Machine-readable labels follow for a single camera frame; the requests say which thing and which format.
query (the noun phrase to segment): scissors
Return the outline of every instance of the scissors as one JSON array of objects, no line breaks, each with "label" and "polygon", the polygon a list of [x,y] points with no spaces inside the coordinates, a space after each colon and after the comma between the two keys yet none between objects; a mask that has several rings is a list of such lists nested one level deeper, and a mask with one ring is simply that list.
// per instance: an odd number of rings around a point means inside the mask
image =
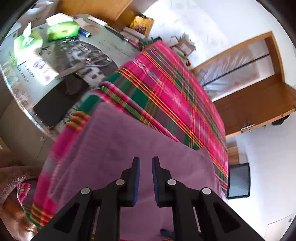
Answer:
[{"label": "scissors", "polygon": [[[103,55],[104,55],[104,53],[101,50],[91,51],[86,55],[86,57],[83,61],[79,62],[78,64],[76,64],[75,66],[73,66],[71,68],[64,70],[62,73],[60,73],[55,78],[56,79],[62,78],[62,77],[69,75],[71,73],[75,73],[76,71],[83,69],[85,67],[101,68],[101,67],[106,67],[106,66],[110,65],[112,63],[112,60],[108,57],[102,58]],[[108,63],[98,64],[104,60],[106,60]]]}]

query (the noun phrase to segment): clutter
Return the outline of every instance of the clutter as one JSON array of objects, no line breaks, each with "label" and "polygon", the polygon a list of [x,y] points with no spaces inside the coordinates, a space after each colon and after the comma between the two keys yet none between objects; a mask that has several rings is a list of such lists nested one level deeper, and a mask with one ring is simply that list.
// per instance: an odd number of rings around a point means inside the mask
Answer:
[{"label": "clutter", "polygon": [[85,37],[87,37],[87,38],[89,38],[89,37],[91,37],[91,33],[89,33],[88,31],[86,31],[85,29],[83,29],[83,28],[79,28],[79,31],[78,31],[81,35],[83,35],[83,36],[85,36]]},{"label": "clutter", "polygon": [[71,73],[75,73],[76,71],[79,71],[85,67],[101,68],[106,67],[112,63],[112,60],[110,58],[102,56],[104,56],[104,53],[99,49],[91,51],[85,56],[84,60],[82,60],[75,66],[64,70],[62,73],[56,76],[56,79],[62,78]]},{"label": "clutter", "polygon": [[179,50],[177,47],[172,47],[172,51],[180,56],[182,56],[183,58],[185,57],[184,53]]},{"label": "clutter", "polygon": [[144,39],[146,38],[145,35],[143,35],[143,34],[137,32],[136,30],[133,30],[133,29],[131,29],[131,28],[124,27],[123,30],[124,30],[125,32],[127,32],[127,33],[129,33],[129,34],[135,36],[136,38],[138,38],[138,39],[140,39],[140,40],[144,40]]},{"label": "clutter", "polygon": [[120,32],[120,33],[121,33],[125,38],[127,38],[129,42],[130,42],[130,41],[133,41],[133,42],[135,42],[135,43],[137,43],[137,44],[140,42],[140,40],[139,40],[138,38],[134,37],[133,35],[131,35],[131,34],[125,32],[125,31],[122,31],[122,32]]},{"label": "clutter", "polygon": [[63,22],[73,22],[73,17],[60,12],[46,19],[46,23],[48,26],[53,26],[55,24]]},{"label": "clutter", "polygon": [[126,40],[129,44],[131,44],[132,46],[134,46],[136,49],[139,49],[139,43],[134,42],[133,40],[130,40],[130,39],[127,38],[127,37],[124,37],[124,38],[125,38],[125,40]]},{"label": "clutter", "polygon": [[154,19],[148,18],[145,15],[135,16],[131,22],[130,28],[148,37],[153,26]]},{"label": "clutter", "polygon": [[42,37],[37,30],[31,30],[31,23],[28,23],[23,34],[14,40],[13,49],[16,65],[27,61],[30,53],[41,53],[42,44]]},{"label": "clutter", "polygon": [[18,22],[21,24],[19,33],[22,33],[28,23],[31,23],[32,28],[37,27],[45,23],[45,19],[49,17],[52,12],[55,12],[57,3],[53,1],[37,2],[25,12],[19,19]]},{"label": "clutter", "polygon": [[111,33],[115,34],[116,36],[120,37],[121,40],[123,40],[123,41],[125,40],[124,39],[124,36],[121,33],[117,32],[115,29],[113,29],[111,27],[108,27],[107,25],[104,26],[104,28],[107,29],[107,30],[109,30]]},{"label": "clutter", "polygon": [[26,65],[42,85],[48,85],[59,74],[36,53],[29,54]]},{"label": "clutter", "polygon": [[47,29],[47,40],[53,41],[77,36],[79,28],[78,23],[75,21],[68,21],[49,26]]},{"label": "clutter", "polygon": [[187,67],[190,67],[190,66],[191,66],[191,62],[189,61],[188,58],[186,59],[186,63],[185,63],[185,65],[186,65]]},{"label": "clutter", "polygon": [[173,46],[177,45],[178,43],[179,43],[179,41],[176,36],[172,36],[167,42],[165,42],[165,44],[168,47],[173,47]]},{"label": "clutter", "polygon": [[194,50],[194,42],[192,42],[189,36],[186,33],[183,33],[182,38],[179,40],[179,43],[176,45],[186,56],[189,56]]},{"label": "clutter", "polygon": [[138,48],[139,48],[140,51],[142,51],[143,49],[147,48],[150,44],[153,44],[158,40],[162,40],[162,38],[158,36],[155,39],[151,38],[151,40],[141,41],[141,42],[139,42],[139,47]]},{"label": "clutter", "polygon": [[98,23],[98,24],[100,24],[100,25],[102,25],[102,26],[108,25],[108,24],[107,24],[106,22],[104,22],[103,20],[97,19],[97,18],[95,18],[95,17],[93,17],[93,16],[89,16],[89,17],[87,17],[87,19],[89,19],[89,20],[91,20],[91,21],[93,21],[93,22],[95,22],[95,23]]}]

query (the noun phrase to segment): glass table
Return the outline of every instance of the glass table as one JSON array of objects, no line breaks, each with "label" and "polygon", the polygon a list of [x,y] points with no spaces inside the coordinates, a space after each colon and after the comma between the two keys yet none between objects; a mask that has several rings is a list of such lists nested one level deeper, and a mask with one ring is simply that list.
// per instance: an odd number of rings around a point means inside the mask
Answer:
[{"label": "glass table", "polygon": [[0,70],[4,77],[4,81],[11,92],[14,100],[26,116],[40,129],[44,134],[55,140],[62,129],[65,127],[66,121],[71,118],[84,100],[91,94],[92,90],[106,76],[111,75],[118,67],[132,59],[139,53],[128,42],[123,41],[103,26],[87,19],[88,14],[80,14],[75,18],[83,17],[88,26],[83,27],[91,33],[90,38],[86,38],[79,34],[76,41],[55,40],[47,42],[47,27],[42,24],[36,29],[43,38],[43,46],[41,56],[47,61],[58,73],[74,66],[93,50],[100,49],[112,60],[112,64],[100,69],[96,67],[88,67],[82,69],[78,73],[90,85],[90,89],[68,110],[64,118],[53,128],[49,128],[43,124],[43,121],[34,113],[34,106],[58,83],[64,78],[53,80],[47,86],[42,85],[26,66],[26,62],[16,66],[14,64],[13,40],[5,41],[0,46]]}]

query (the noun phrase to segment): plaid blanket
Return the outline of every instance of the plaid blanket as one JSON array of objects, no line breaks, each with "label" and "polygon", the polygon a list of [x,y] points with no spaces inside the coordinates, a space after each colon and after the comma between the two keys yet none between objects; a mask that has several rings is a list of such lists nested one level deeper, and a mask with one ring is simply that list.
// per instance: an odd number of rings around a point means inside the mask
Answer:
[{"label": "plaid blanket", "polygon": [[27,180],[17,185],[17,199],[22,206],[26,217],[30,219],[33,196],[36,189],[37,180]]},{"label": "plaid blanket", "polygon": [[67,123],[39,176],[30,220],[44,226],[56,213],[49,198],[59,165],[100,101],[106,101],[151,128],[194,150],[204,148],[224,191],[228,157],[224,124],[209,97],[180,59],[162,41],[145,48],[108,77]]}]

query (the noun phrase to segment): tissue box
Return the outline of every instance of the tissue box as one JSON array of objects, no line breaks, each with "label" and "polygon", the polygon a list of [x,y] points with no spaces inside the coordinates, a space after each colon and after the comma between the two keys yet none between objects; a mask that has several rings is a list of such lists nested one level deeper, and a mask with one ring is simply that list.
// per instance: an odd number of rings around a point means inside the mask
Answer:
[{"label": "tissue box", "polygon": [[25,39],[24,35],[18,36],[13,42],[13,51],[15,55],[15,62],[17,65],[27,61],[30,53],[41,53],[43,39],[37,30],[32,30],[29,37],[34,38],[29,44],[22,46]]},{"label": "tissue box", "polygon": [[59,74],[39,54],[29,54],[26,66],[42,84],[48,85]]},{"label": "tissue box", "polygon": [[47,29],[47,40],[53,41],[56,39],[63,39],[66,37],[74,37],[78,35],[79,25],[77,22],[63,22],[52,26]]},{"label": "tissue box", "polygon": [[48,26],[52,26],[58,23],[63,23],[63,22],[73,22],[73,19],[74,19],[73,17],[70,17],[60,12],[60,13],[57,13],[56,15],[53,15],[47,18],[46,23]]}]

